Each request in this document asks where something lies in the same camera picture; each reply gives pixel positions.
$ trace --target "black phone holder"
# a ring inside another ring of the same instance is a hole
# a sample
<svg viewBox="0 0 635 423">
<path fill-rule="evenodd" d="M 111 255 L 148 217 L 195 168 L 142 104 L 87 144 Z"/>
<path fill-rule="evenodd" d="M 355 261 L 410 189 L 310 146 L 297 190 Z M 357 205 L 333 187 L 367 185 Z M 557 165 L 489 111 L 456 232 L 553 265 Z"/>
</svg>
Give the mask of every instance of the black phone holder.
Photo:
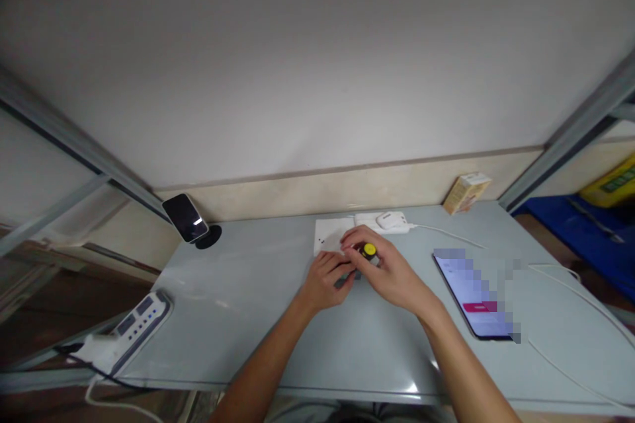
<svg viewBox="0 0 635 423">
<path fill-rule="evenodd" d="M 210 230 L 205 233 L 203 236 L 196 238 L 192 243 L 194 243 L 197 249 L 207 249 L 212 246 L 218 239 L 220 235 L 223 234 L 223 229 L 218 225 L 209 225 Z"/>
</svg>

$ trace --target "hand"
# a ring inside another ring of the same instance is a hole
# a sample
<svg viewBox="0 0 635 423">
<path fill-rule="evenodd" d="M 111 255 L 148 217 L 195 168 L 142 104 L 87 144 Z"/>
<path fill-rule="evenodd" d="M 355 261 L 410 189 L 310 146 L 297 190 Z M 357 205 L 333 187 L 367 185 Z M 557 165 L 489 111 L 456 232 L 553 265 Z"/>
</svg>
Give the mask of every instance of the hand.
<svg viewBox="0 0 635 423">
<path fill-rule="evenodd" d="M 345 274 L 349 277 L 343 286 L 337 289 L 335 283 Z M 322 251 L 311 264 L 309 274 L 296 299 L 302 303 L 303 308 L 315 315 L 322 309 L 342 304 L 353 287 L 354 279 L 355 267 L 346 256 Z"/>
<path fill-rule="evenodd" d="M 419 315 L 441 301 L 412 270 L 395 245 L 366 225 L 348 230 L 340 240 L 347 258 L 361 271 L 370 285 L 386 301 Z M 355 247 L 372 243 L 377 249 L 379 266 L 374 266 Z"/>
</svg>

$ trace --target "light blue desk surface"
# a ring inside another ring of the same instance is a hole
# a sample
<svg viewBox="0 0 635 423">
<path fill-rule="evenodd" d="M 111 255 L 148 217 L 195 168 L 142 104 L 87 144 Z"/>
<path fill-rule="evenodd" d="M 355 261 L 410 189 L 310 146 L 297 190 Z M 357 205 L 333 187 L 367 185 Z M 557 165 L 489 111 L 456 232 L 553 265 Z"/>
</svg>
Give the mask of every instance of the light blue desk surface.
<svg viewBox="0 0 635 423">
<path fill-rule="evenodd" d="M 618 413 L 555 370 L 527 344 L 528 336 L 594 390 L 635 404 L 635 356 L 627 341 L 584 300 L 527 269 L 530 262 L 556 261 L 497 202 L 479 202 L 452 217 L 440 206 L 402 210 L 411 223 L 440 227 L 488 248 L 478 250 L 426 229 L 388 237 L 443 300 L 514 407 Z M 210 249 L 181 244 L 155 284 L 172 297 L 174 312 L 124 370 L 125 380 L 166 389 L 224 387 L 304 281 L 313 260 L 315 220 L 346 215 L 235 221 L 222 224 L 222 238 Z M 467 250 L 474 268 L 520 323 L 520 344 L 482 342 L 471 335 L 431 258 L 435 248 Z M 546 271 L 590 296 L 564 269 Z M 433 364 L 416 318 L 386 303 L 362 279 L 342 306 L 311 322 L 287 365 L 280 393 L 438 403 L 444 391 Z"/>
</svg>

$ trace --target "charging cable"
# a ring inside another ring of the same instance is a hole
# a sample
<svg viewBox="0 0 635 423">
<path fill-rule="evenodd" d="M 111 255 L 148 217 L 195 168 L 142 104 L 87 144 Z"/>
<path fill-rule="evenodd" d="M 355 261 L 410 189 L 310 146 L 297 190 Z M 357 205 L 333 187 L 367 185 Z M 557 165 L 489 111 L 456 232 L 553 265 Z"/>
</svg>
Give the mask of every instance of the charging cable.
<svg viewBox="0 0 635 423">
<path fill-rule="evenodd" d="M 470 243 L 471 245 L 474 245 L 477 248 L 487 249 L 485 246 L 479 245 L 475 241 L 472 241 L 472 240 L 464 238 L 464 237 L 460 237 L 459 235 L 455 235 L 454 233 L 450 233 L 449 231 L 445 231 L 444 229 L 441 229 L 441 228 L 431 227 L 431 226 L 428 226 L 428 225 L 416 225 L 414 223 L 408 223 L 408 226 L 410 226 L 411 228 L 426 228 L 426 229 L 431 229 L 431 230 L 434 230 L 434 231 L 438 231 L 439 233 L 443 233 L 444 235 L 448 235 L 448 236 L 450 236 L 452 238 L 456 238 L 458 240 L 464 241 L 465 243 Z"/>
<path fill-rule="evenodd" d="M 136 406 L 130 403 L 106 403 L 93 400 L 91 393 L 93 392 L 93 388 L 95 388 L 95 384 L 100 379 L 101 378 L 98 375 L 95 375 L 92 378 L 90 384 L 88 385 L 88 389 L 86 390 L 86 395 L 84 396 L 84 400 L 86 400 L 86 403 L 93 406 L 105 406 L 107 408 L 122 408 L 124 410 L 133 410 L 147 416 L 148 418 L 151 418 L 157 423 L 163 423 L 163 420 L 156 416 L 154 413 L 149 412 L 148 410 L 141 408 L 140 406 Z"/>
<path fill-rule="evenodd" d="M 126 383 L 122 380 L 119 380 L 113 377 L 112 375 L 107 374 L 103 370 L 95 367 L 93 364 L 90 364 L 89 362 L 86 362 L 85 360 L 81 358 L 71 355 L 72 352 L 78 351 L 81 347 L 82 347 L 82 344 L 76 343 L 76 344 L 69 344 L 65 346 L 55 346 L 53 347 L 53 350 L 55 350 L 59 355 L 63 355 L 66 358 L 73 360 L 74 362 L 82 365 L 83 367 L 89 368 L 98 374 L 91 379 L 91 382 L 88 385 L 88 389 L 86 390 L 86 395 L 84 396 L 84 400 L 86 400 L 86 403 L 91 404 L 93 406 L 107 406 L 110 408 L 123 408 L 126 410 L 133 410 L 133 411 L 146 415 L 148 418 L 151 418 L 157 423 L 163 423 L 162 419 L 160 419 L 154 413 L 151 413 L 148 410 L 144 410 L 140 406 L 136 406 L 130 403 L 106 403 L 106 402 L 98 402 L 96 400 L 93 400 L 91 393 L 93 392 L 93 388 L 95 387 L 97 382 L 100 380 L 110 380 L 113 383 L 120 385 L 121 387 L 129 388 L 133 390 L 141 390 L 141 391 L 147 392 L 147 391 L 152 391 L 152 389 L 148 389 L 146 387 L 138 387 L 136 385 L 131 385 L 129 383 Z"/>
<path fill-rule="evenodd" d="M 554 276 L 551 276 L 549 273 L 546 273 L 545 271 L 542 271 L 539 268 L 562 268 L 562 269 L 567 270 L 569 273 L 573 274 L 577 278 L 577 280 L 579 282 L 582 282 L 582 280 L 580 278 L 580 275 L 578 273 L 576 273 L 573 270 L 567 269 L 564 266 L 560 266 L 559 264 L 551 264 L 551 263 L 532 263 L 532 264 L 529 264 L 529 268 L 531 270 L 534 270 L 535 272 L 538 272 L 538 273 L 542 274 L 543 276 L 546 276 L 547 278 L 551 279 L 552 281 L 555 281 L 555 282 L 557 282 L 559 284 L 562 284 L 565 288 L 569 289 L 570 291 L 572 291 L 573 293 L 575 293 L 576 295 L 578 295 L 582 299 L 584 299 L 586 302 L 591 304 L 594 308 L 596 308 L 596 310 L 598 310 L 600 312 L 600 314 L 602 314 L 604 317 L 606 317 L 611 322 L 611 324 L 613 324 L 617 328 L 617 330 L 620 331 L 620 333 L 626 338 L 626 340 L 631 345 L 631 347 L 633 347 L 633 349 L 635 350 L 635 337 L 630 332 L 628 332 L 627 330 L 624 329 L 622 324 L 617 320 L 617 318 L 613 314 L 608 312 L 606 309 L 602 308 L 602 306 L 600 306 L 600 305 L 596 304 L 595 302 L 593 302 L 591 299 L 589 299 L 587 296 L 582 294 L 577 289 L 569 286 L 564 281 L 561 281 L 561 280 L 555 278 Z M 633 408 L 631 406 L 626 406 L 625 404 L 622 404 L 622 403 L 618 402 L 617 400 L 613 400 L 612 398 L 609 398 L 606 395 L 603 395 L 602 393 L 597 392 L 597 391 L 593 390 L 592 388 L 589 388 L 588 386 L 586 386 L 583 383 L 579 382 L 578 380 L 575 379 L 575 377 L 573 377 L 568 372 L 563 370 L 558 364 L 556 364 L 556 362 L 554 362 L 547 355 L 545 355 L 544 352 L 542 350 L 540 350 L 540 348 L 534 343 L 534 341 L 531 340 L 531 338 L 528 338 L 528 342 L 529 342 L 529 345 L 531 345 L 533 347 L 533 349 L 536 352 L 538 352 L 538 354 L 542 358 L 544 358 L 547 362 L 549 362 L 549 364 L 551 364 L 552 367 L 554 367 L 562 375 L 564 375 L 569 380 L 571 380 L 573 383 L 575 383 L 578 387 L 582 388 L 583 390 L 586 390 L 587 392 L 591 393 L 593 396 L 595 396 L 595 397 L 597 397 L 597 398 L 599 398 L 599 399 L 601 399 L 601 400 L 603 400 L 603 401 L 605 401 L 607 403 L 611 403 L 613 406 L 621 409 L 622 411 L 625 411 L 629 416 L 635 416 L 635 408 Z"/>
</svg>

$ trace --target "smartphone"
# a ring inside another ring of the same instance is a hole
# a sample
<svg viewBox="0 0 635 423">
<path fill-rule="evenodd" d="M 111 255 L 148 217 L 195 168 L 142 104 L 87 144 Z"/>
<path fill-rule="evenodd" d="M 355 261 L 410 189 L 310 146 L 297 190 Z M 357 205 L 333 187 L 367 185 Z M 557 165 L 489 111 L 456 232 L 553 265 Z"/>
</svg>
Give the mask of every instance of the smartphone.
<svg viewBox="0 0 635 423">
<path fill-rule="evenodd" d="M 480 340 L 512 340 L 513 323 L 505 322 L 496 301 L 489 300 L 480 272 L 466 259 L 445 259 L 433 255 L 472 334 Z"/>
<path fill-rule="evenodd" d="M 210 230 L 186 194 L 176 195 L 161 205 L 186 243 L 196 241 Z"/>
</svg>

